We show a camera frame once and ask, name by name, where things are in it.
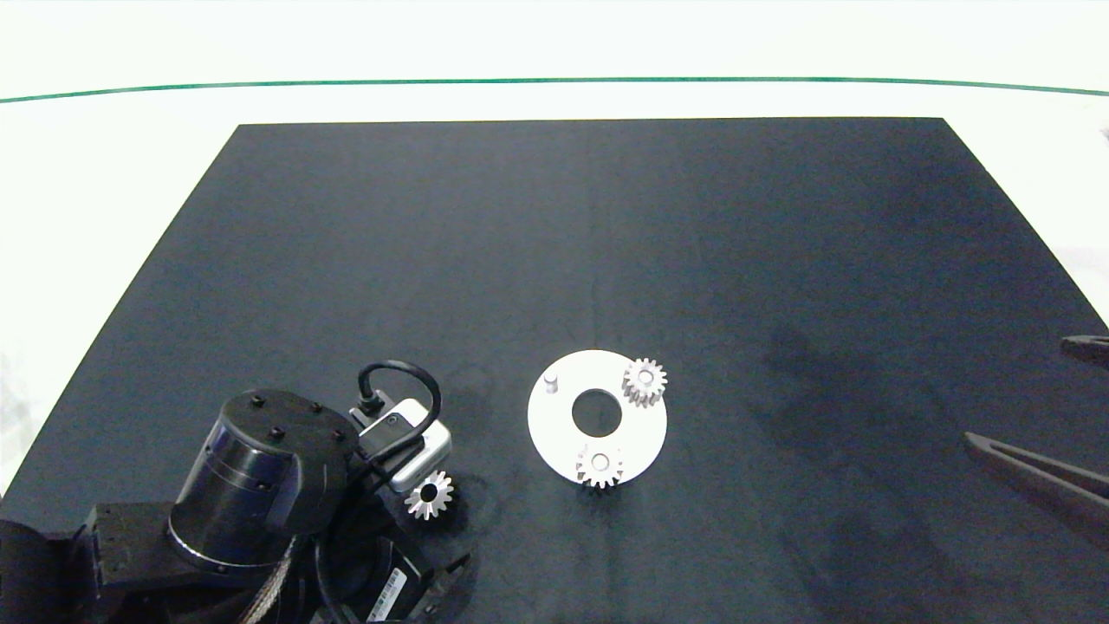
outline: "gear teeth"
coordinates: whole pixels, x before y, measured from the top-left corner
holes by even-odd
[[[420,491],[426,485],[435,487],[435,498],[430,501],[425,501],[420,497]],[[439,518],[439,513],[447,510],[447,503],[455,500],[450,495],[454,491],[455,487],[451,485],[451,479],[447,477],[447,473],[442,471],[433,472],[405,499],[405,505],[408,508],[408,513],[420,520],[427,521],[433,518]]]
[[[603,454],[609,462],[604,470],[598,470],[593,467],[588,446],[578,453],[578,461],[574,466],[578,482],[593,490],[611,490],[623,479],[623,459],[619,449],[614,452],[604,451],[600,454]]]
[[[643,374],[648,381],[643,381]],[[633,406],[654,406],[667,391],[667,372],[657,360],[640,358],[624,370],[621,388]]]

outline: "black cylindrical motor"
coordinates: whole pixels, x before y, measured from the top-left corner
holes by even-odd
[[[291,392],[231,399],[170,513],[170,542],[205,571],[268,572],[294,535],[330,522],[356,447],[342,415]]]

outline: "black cable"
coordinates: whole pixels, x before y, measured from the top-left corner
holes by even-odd
[[[354,474],[347,479],[347,491],[343,497],[343,501],[339,503],[338,509],[335,511],[335,515],[332,518],[330,524],[327,529],[316,534],[314,538],[314,560],[316,567],[316,585],[319,586],[319,597],[327,608],[327,613],[335,624],[358,624],[347,616],[346,612],[342,608],[338,599],[335,595],[335,587],[332,583],[330,569],[327,562],[327,545],[330,541],[330,529],[336,526],[346,515],[348,510],[354,507],[354,503],[366,495],[374,495],[378,488],[388,483],[397,474],[397,472],[404,468],[409,461],[411,461],[419,452],[420,449],[413,449],[413,451],[405,458],[405,461],[397,462],[397,466],[393,467],[388,471],[383,471],[378,462],[384,462],[400,451],[404,451],[408,447],[411,447],[427,428],[431,427],[431,423],[439,418],[439,412],[442,409],[442,395],[439,392],[439,383],[435,381],[431,374],[428,374],[424,369],[411,365],[409,362],[403,362],[400,360],[384,360],[381,362],[374,362],[367,366],[362,371],[358,372],[358,391],[362,395],[362,406],[366,408],[372,406],[374,400],[377,399],[374,393],[374,389],[369,386],[369,376],[374,371],[379,371],[383,369],[388,369],[393,371],[400,371],[407,374],[424,385],[428,393],[431,396],[431,408],[428,410],[427,416],[420,421],[411,431],[401,436],[397,440],[389,444],[386,444],[384,449],[372,456],[367,461],[366,466],[358,469]],[[365,492],[359,492],[358,489],[362,487],[362,482],[369,477],[370,473],[377,473],[378,481],[374,483]]]
[[[428,410],[427,417],[424,417],[424,420],[420,421],[415,429],[389,444],[386,444],[384,449],[370,458],[370,461],[385,461],[395,456],[398,451],[407,448],[409,444],[415,443],[421,436],[424,436],[427,428],[431,427],[431,423],[439,418],[439,410],[442,408],[442,396],[439,392],[439,383],[435,381],[431,374],[425,371],[416,365],[401,362],[400,360],[383,360],[380,362],[374,362],[358,374],[358,391],[362,393],[363,401],[369,401],[370,398],[375,397],[374,389],[369,386],[369,375],[381,369],[408,374],[419,380],[431,396],[431,409]]]
[[[316,564],[316,584],[319,585],[319,599],[324,602],[328,615],[335,624],[358,624],[347,617],[347,614],[339,606],[335,597],[335,587],[332,585],[332,573],[327,565],[327,531],[323,531],[315,538],[314,560]]]

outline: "white background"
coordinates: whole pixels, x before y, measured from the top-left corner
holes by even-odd
[[[227,81],[643,75],[1109,90],[1106,24],[1109,4],[1095,2],[2,2],[0,99]],[[0,492],[240,123],[785,115],[947,119],[1109,315],[1105,96],[594,83],[266,86],[0,103]]]

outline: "green line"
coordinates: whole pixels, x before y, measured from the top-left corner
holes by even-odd
[[[1011,84],[1006,82],[974,82],[969,80],[927,80],[917,78],[848,78],[837,75],[654,75],[654,76],[608,76],[608,78],[418,78],[381,80],[268,80],[262,82],[197,82],[192,84],[152,84],[147,86],[121,86],[118,89],[95,89],[68,93],[45,93],[42,95],[20,95],[0,98],[0,104],[55,100],[59,98],[83,98],[85,95],[108,95],[111,93],[135,93],[140,91],[179,91],[185,89],[231,89],[235,86],[346,86],[365,84],[573,84],[587,82],[846,82],[873,84],[926,84],[934,86],[976,86],[979,89],[1008,89],[1013,91],[1041,91],[1046,93],[1068,93],[1072,95],[1109,96],[1109,91],[1098,89],[1072,89],[1069,86],[1041,86],[1037,84]]]

